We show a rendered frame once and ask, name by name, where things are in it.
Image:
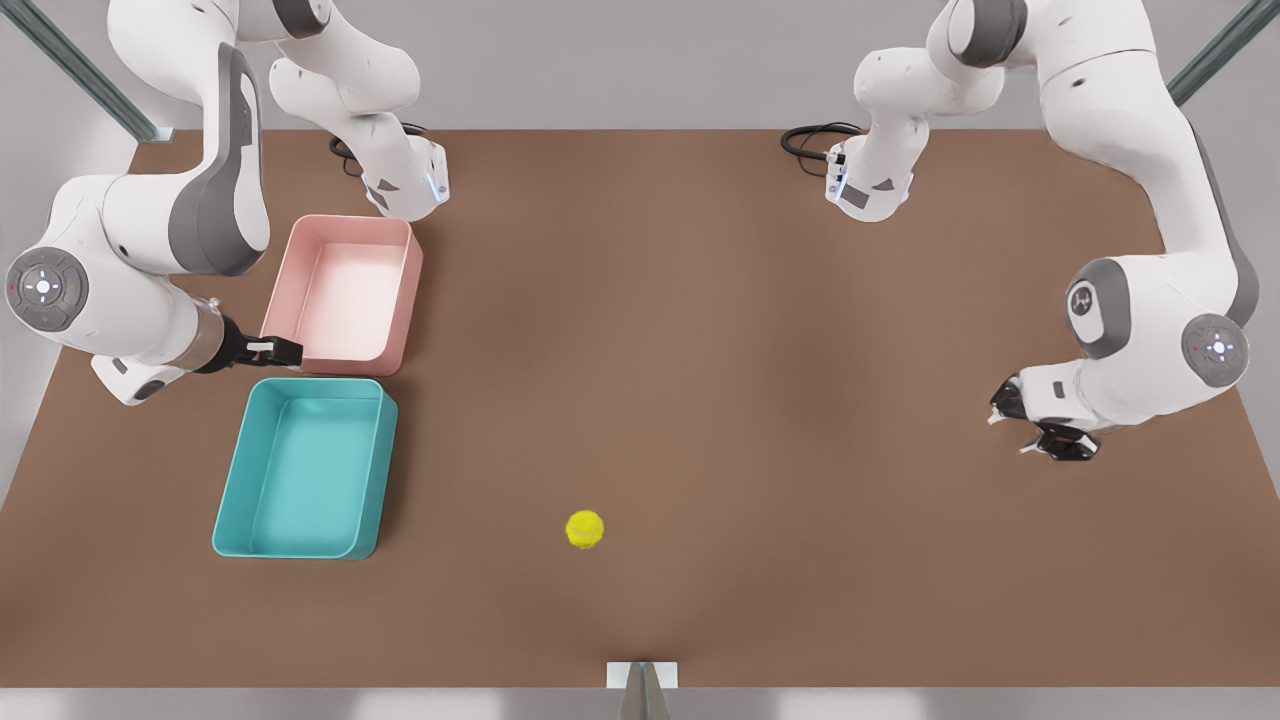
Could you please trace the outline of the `pink rectangular tray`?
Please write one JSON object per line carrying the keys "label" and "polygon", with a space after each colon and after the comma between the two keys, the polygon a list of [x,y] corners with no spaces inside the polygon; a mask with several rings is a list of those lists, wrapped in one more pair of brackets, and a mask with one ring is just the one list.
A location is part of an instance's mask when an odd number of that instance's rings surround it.
{"label": "pink rectangular tray", "polygon": [[311,374],[396,374],[422,269],[411,224],[384,217],[301,217],[261,332],[303,348]]}

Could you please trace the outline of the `silver frame post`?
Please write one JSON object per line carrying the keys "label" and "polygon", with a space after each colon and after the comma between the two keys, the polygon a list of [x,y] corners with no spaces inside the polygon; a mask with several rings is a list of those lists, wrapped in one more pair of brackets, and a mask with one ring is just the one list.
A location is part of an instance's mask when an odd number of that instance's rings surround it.
{"label": "silver frame post", "polygon": [[175,131],[155,126],[32,0],[0,0],[4,14],[40,51],[138,143],[168,143]]}
{"label": "silver frame post", "polygon": [[1175,105],[1184,106],[1277,17],[1280,0],[1248,0],[1167,83]]}
{"label": "silver frame post", "polygon": [[622,689],[620,720],[669,720],[666,691],[678,688],[677,662],[608,662],[605,687]]}

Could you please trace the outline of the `teal rectangular tray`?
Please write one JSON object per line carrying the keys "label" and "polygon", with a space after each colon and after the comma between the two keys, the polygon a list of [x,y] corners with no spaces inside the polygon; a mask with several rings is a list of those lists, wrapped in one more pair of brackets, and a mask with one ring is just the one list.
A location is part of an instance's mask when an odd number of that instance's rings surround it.
{"label": "teal rectangular tray", "polygon": [[358,561],[380,534],[398,405],[369,378],[251,391],[211,544],[233,559]]}

